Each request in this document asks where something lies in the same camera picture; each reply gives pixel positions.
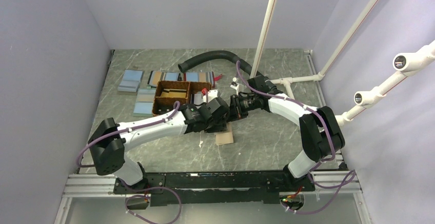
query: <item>cardboard piece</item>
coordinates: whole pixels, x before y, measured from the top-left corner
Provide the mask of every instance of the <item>cardboard piece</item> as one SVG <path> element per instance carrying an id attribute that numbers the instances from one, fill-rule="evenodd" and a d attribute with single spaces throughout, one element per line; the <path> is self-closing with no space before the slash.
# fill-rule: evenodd
<path id="1" fill-rule="evenodd" d="M 215 143 L 217 146 L 234 143 L 234 138 L 232 136 L 231 123 L 227 123 L 227 131 L 215 133 L 215 135 L 216 135 Z"/>

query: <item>red object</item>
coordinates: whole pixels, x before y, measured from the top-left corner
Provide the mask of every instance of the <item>red object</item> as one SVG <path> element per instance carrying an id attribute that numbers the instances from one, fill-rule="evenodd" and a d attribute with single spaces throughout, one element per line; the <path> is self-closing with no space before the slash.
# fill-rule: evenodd
<path id="1" fill-rule="evenodd" d="M 213 78 L 213 80 L 216 82 L 218 80 L 220 80 L 222 78 L 222 74 L 216 76 L 215 78 Z"/>

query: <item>white connector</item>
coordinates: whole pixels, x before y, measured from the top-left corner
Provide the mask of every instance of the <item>white connector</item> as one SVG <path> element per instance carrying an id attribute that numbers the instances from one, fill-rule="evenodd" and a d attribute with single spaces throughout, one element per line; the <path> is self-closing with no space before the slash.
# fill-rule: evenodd
<path id="1" fill-rule="evenodd" d="M 220 97 L 221 93 L 219 92 L 218 89 L 213 89 L 213 90 L 208 91 L 207 95 L 208 95 L 208 101 L 210 102 L 213 99 Z M 203 102 L 204 103 L 207 102 L 207 97 L 205 95 L 203 96 Z"/>
<path id="2" fill-rule="evenodd" d="M 406 76 L 413 76 L 435 60 L 435 41 L 415 53 L 399 53 L 394 57 L 393 67 Z"/>
<path id="3" fill-rule="evenodd" d="M 231 84 L 230 84 L 230 87 L 231 87 L 232 89 L 235 89 L 236 94 L 238 94 L 238 93 L 240 92 L 240 84 L 237 83 L 238 80 L 239 80 L 238 78 L 234 77 L 234 78 L 232 79 Z"/>
<path id="4" fill-rule="evenodd" d="M 379 93 L 379 87 L 373 87 L 371 91 L 359 91 L 353 96 L 356 105 L 370 108 L 379 102 L 385 95 Z"/>

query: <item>stack of cards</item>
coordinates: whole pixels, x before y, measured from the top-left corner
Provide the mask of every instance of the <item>stack of cards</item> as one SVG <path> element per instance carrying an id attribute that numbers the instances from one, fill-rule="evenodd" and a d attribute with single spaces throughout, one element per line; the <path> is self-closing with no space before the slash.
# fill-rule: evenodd
<path id="1" fill-rule="evenodd" d="M 199 72 L 199 73 L 185 73 L 183 75 L 185 82 L 208 82 L 211 83 L 212 87 L 214 86 L 214 73 L 211 72 Z"/>
<path id="2" fill-rule="evenodd" d="M 152 117 L 152 104 L 154 102 L 155 89 L 139 89 L 133 116 Z"/>
<path id="3" fill-rule="evenodd" d="M 118 91 L 137 92 L 139 85 L 141 84 L 143 74 L 143 71 L 126 69 L 123 79 L 118 86 Z"/>
<path id="4" fill-rule="evenodd" d="M 147 84 L 155 88 L 157 87 L 157 83 L 159 83 L 161 80 L 170 80 L 176 82 L 181 80 L 181 76 L 179 73 L 151 71 Z"/>

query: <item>black hose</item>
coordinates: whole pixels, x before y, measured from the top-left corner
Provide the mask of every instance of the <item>black hose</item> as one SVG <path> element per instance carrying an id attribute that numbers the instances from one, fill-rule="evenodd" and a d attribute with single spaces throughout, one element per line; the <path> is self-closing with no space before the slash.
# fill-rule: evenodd
<path id="1" fill-rule="evenodd" d="M 202 54 L 199 54 L 197 56 L 194 56 L 190 59 L 187 59 L 181 64 L 178 64 L 178 68 L 182 73 L 186 73 L 189 69 L 198 66 L 200 64 L 203 64 L 207 61 L 214 60 L 214 59 L 226 59 L 232 63 L 236 63 L 238 60 L 240 60 L 240 69 L 244 72 L 251 74 L 252 66 L 245 62 L 245 60 L 241 59 L 236 54 L 230 52 L 230 51 L 209 51 Z M 257 71 L 257 76 L 262 75 L 262 73 Z"/>

